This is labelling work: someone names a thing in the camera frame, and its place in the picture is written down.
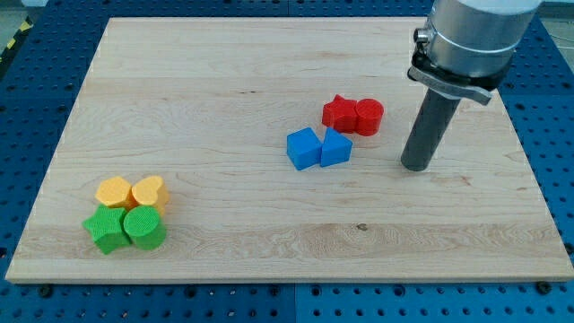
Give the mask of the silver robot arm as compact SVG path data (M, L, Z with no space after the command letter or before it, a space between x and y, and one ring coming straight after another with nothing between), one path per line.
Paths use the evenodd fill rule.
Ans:
M449 100L486 105L540 0L436 0L413 33L409 78Z

